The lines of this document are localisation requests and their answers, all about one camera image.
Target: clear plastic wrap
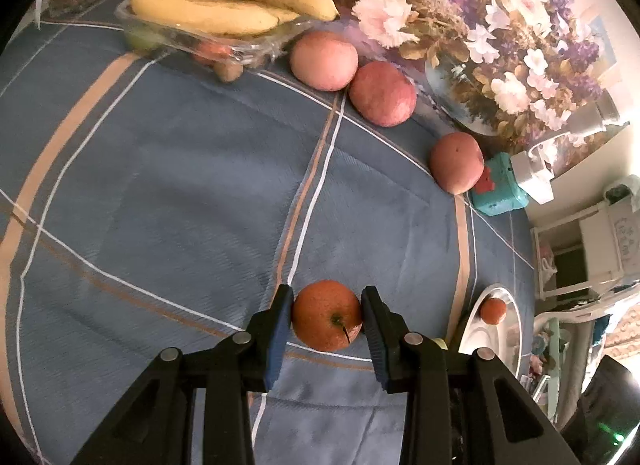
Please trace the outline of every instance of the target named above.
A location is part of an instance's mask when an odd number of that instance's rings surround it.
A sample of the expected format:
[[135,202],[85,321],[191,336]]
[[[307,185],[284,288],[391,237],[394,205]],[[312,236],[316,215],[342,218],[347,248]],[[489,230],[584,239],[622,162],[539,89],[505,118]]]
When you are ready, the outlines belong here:
[[123,1],[116,8],[130,47],[141,54],[149,54],[161,46],[168,46],[193,55],[195,60],[216,70],[221,65],[259,68],[284,52],[284,46],[313,25],[313,21],[298,18],[284,23],[260,36],[233,38],[210,36],[186,31],[178,26],[161,25],[136,16]]

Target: metal tray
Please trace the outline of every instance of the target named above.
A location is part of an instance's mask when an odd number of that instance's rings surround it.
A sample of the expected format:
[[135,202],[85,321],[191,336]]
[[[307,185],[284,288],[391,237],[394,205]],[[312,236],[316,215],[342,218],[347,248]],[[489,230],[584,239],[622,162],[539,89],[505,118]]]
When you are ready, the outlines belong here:
[[[497,326],[487,324],[480,318],[480,305],[488,297],[498,297],[507,305],[507,317]],[[491,285],[480,294],[466,321],[460,344],[455,349],[471,355],[481,347],[491,348],[517,377],[522,353],[522,321],[515,299],[502,285]]]

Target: blue gripper pad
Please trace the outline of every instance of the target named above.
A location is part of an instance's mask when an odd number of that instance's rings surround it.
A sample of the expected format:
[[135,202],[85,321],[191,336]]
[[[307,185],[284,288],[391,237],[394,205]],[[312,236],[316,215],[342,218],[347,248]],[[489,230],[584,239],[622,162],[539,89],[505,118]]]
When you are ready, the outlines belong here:
[[278,380],[291,326],[293,289],[280,285],[268,310],[251,318],[246,330],[255,338],[255,358],[245,366],[244,380],[250,391],[268,392]]
[[362,291],[360,302],[362,303],[362,323],[367,336],[369,353],[371,353],[373,370],[376,374],[376,380],[382,385],[382,389],[386,391],[390,382],[389,355],[388,341],[385,340],[384,327],[382,325],[385,323],[388,308],[380,299],[375,286],[367,286]]
[[271,334],[271,343],[267,348],[267,366],[264,371],[264,381],[267,390],[273,387],[280,376],[284,352],[289,339],[291,326],[291,308],[293,307],[293,289],[287,285],[280,285],[273,299],[270,311],[277,313],[276,322]]

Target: plastic container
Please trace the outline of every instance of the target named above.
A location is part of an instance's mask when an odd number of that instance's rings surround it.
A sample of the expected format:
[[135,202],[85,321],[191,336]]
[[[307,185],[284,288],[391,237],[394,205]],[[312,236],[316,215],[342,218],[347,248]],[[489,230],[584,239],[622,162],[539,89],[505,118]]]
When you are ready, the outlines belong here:
[[313,24],[309,19],[298,18],[260,36],[233,38],[199,34],[143,20],[132,12],[129,0],[119,4],[115,14],[122,22],[127,41],[134,51],[149,55],[162,46],[175,48],[192,54],[201,64],[211,66],[218,76],[218,68],[223,65],[259,68],[274,60],[284,53],[284,46],[291,39]]
[[484,165],[484,173],[471,190],[474,206],[487,216],[522,209],[529,197],[517,184],[507,153],[498,153]]

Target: apple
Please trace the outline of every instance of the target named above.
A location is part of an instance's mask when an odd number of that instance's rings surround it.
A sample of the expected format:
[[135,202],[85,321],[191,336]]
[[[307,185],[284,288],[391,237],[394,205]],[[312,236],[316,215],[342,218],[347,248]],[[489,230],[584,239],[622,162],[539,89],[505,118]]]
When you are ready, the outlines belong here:
[[293,303],[293,331],[318,351],[346,348],[362,327],[360,301],[342,283],[325,279],[305,286]]

